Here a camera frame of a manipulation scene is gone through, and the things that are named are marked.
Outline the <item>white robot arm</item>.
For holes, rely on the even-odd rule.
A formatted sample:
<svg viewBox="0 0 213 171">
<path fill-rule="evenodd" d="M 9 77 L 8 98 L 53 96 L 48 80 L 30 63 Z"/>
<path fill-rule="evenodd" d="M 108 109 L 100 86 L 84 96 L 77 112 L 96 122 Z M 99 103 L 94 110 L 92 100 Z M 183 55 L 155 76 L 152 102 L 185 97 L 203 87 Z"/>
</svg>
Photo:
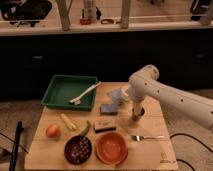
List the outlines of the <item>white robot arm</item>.
<svg viewBox="0 0 213 171">
<path fill-rule="evenodd" d="M 154 65 L 146 65 L 129 77 L 129 96 L 139 102 L 148 95 L 180 110 L 195 122 L 213 132 L 213 100 L 192 94 L 157 81 L 159 70 Z"/>
</svg>

